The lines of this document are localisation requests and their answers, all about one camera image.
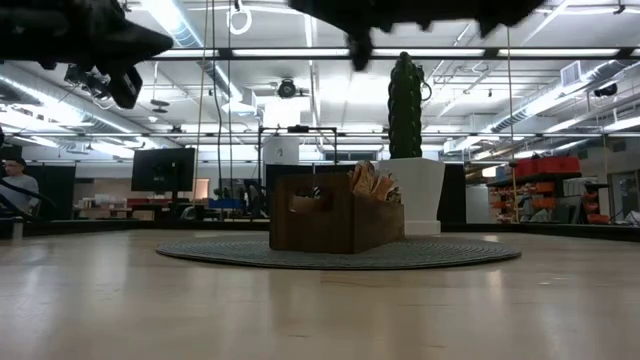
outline cactus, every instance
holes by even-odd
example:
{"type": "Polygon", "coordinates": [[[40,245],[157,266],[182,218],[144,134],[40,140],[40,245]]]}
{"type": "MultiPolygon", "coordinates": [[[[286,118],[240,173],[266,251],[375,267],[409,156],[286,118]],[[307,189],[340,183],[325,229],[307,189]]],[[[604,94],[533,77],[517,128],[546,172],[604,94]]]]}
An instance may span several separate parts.
{"type": "Polygon", "coordinates": [[[424,71],[400,54],[389,84],[389,151],[392,159],[422,157],[422,82],[424,71]]]}

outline man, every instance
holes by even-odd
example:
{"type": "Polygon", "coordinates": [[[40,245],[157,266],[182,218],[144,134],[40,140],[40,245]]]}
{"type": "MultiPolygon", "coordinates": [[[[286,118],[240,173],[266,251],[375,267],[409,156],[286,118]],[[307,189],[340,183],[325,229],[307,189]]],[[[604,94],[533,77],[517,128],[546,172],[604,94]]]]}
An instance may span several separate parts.
{"type": "MultiPolygon", "coordinates": [[[[4,178],[4,181],[13,186],[38,194],[38,182],[36,179],[23,173],[26,166],[27,163],[21,158],[6,160],[4,169],[7,177],[4,178]]],[[[31,213],[39,202],[36,198],[11,190],[2,185],[0,185],[0,194],[4,195],[13,205],[26,213],[31,213]]]]}

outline light wood floor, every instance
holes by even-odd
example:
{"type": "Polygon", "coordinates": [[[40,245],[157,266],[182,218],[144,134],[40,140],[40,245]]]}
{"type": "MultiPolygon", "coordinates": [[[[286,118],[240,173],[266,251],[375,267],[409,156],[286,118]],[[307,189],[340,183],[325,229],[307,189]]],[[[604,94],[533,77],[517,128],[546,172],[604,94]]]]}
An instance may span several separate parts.
{"type": "Polygon", "coordinates": [[[640,358],[640,244],[485,236],[523,258],[394,272],[214,266],[153,251],[215,235],[0,243],[0,359],[640,358]]]}

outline wooden box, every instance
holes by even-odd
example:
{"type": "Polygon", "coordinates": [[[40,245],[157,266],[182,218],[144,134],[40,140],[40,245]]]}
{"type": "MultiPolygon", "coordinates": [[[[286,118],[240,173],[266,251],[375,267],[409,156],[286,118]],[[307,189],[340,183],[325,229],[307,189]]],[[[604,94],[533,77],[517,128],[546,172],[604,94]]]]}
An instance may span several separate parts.
{"type": "Polygon", "coordinates": [[[404,239],[404,208],[351,192],[347,174],[290,175],[272,196],[273,250],[357,254],[404,239]],[[296,196],[314,187],[319,199],[296,196]]]}

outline round rug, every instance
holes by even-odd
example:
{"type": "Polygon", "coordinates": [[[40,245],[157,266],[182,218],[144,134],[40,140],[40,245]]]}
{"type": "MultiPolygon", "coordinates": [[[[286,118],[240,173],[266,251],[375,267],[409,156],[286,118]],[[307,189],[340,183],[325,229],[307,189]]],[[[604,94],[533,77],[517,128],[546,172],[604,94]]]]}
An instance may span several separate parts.
{"type": "Polygon", "coordinates": [[[162,255],[218,264],[309,270],[406,270],[473,265],[517,258],[501,243],[446,236],[412,238],[355,255],[275,251],[268,235],[222,236],[162,244],[162,255]]]}

